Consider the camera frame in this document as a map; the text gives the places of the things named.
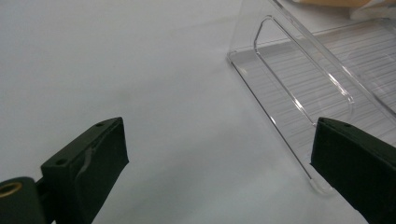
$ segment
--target screw hole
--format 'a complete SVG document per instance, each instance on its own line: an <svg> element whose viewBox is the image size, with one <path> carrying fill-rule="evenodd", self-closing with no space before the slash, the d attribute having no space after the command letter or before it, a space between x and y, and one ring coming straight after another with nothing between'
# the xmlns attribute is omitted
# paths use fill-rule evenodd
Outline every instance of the screw hole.
<svg viewBox="0 0 396 224"><path fill-rule="evenodd" d="M63 165L63 164L65 164L66 162L67 162L67 159L61 159L61 160L56 161L55 163L56 163L57 165Z"/></svg>
<svg viewBox="0 0 396 224"><path fill-rule="evenodd" d="M21 188L22 188L22 183L20 183L20 182L6 184L6 185L0 187L0 198L7 197L8 195L11 195L11 194L17 192Z"/></svg>

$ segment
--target gray surface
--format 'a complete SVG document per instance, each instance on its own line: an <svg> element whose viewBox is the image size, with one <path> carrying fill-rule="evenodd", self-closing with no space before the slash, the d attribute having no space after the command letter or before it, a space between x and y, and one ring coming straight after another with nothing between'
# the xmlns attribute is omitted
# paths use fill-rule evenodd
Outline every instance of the gray surface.
<svg viewBox="0 0 396 224"><path fill-rule="evenodd" d="M318 195L225 57L240 0L0 1L0 179L123 116L94 223L365 223Z"/></svg>

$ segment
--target clear plastic tray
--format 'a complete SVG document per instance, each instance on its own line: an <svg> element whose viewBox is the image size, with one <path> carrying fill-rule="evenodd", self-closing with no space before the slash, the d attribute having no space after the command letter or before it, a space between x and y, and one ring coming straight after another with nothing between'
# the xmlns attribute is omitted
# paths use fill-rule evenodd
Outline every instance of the clear plastic tray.
<svg viewBox="0 0 396 224"><path fill-rule="evenodd" d="M319 117L396 146L396 21L245 0L228 58L319 191L333 192L309 164Z"/></svg>

